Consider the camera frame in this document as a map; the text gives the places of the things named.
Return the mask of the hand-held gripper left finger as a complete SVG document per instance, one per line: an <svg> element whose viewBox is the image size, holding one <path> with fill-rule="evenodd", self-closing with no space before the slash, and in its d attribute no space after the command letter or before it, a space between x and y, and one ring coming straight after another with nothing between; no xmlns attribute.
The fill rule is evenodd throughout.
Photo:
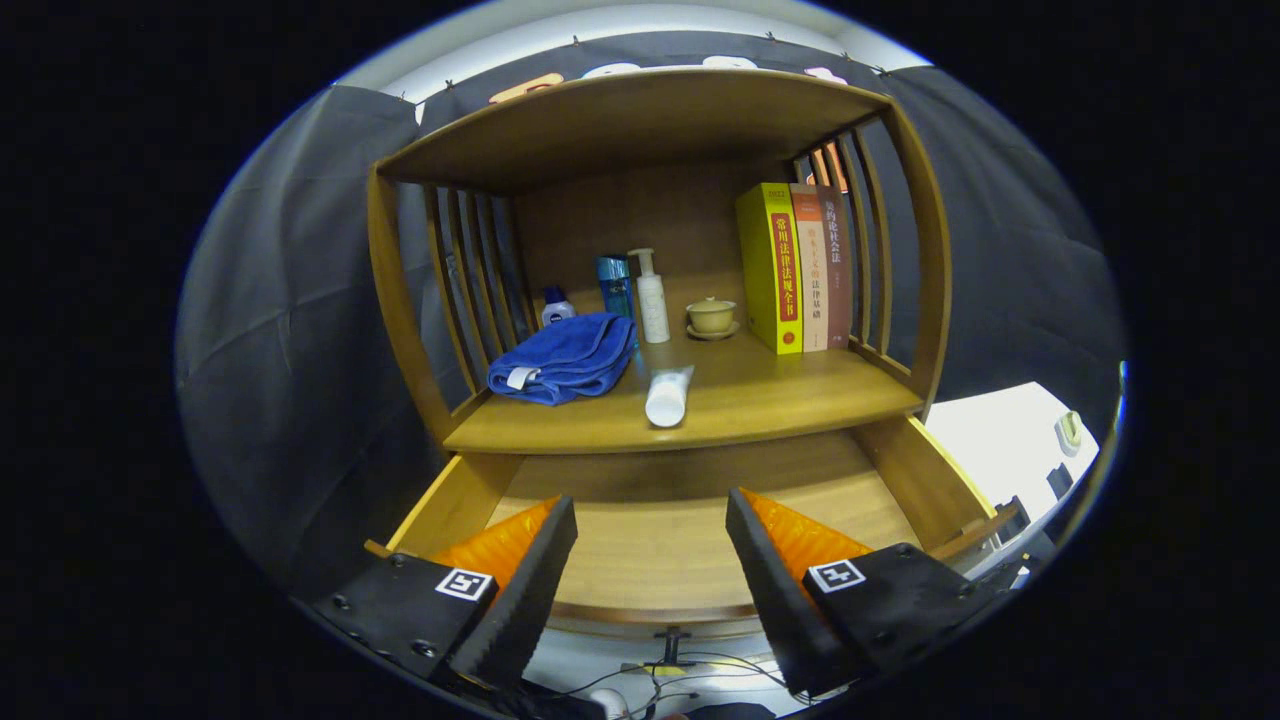
<svg viewBox="0 0 1280 720"><path fill-rule="evenodd" d="M558 495L428 559L388 553L312 601L334 633L425 682L512 691L579 537Z"/></svg>

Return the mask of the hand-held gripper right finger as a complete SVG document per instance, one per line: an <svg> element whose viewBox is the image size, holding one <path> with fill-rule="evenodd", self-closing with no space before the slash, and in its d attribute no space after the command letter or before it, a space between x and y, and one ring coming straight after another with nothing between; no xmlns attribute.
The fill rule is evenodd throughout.
<svg viewBox="0 0 1280 720"><path fill-rule="evenodd" d="M914 544L872 550L744 488L726 530L795 694L890 675L960 635L1011 591L1011 568L969 580Z"/></svg>

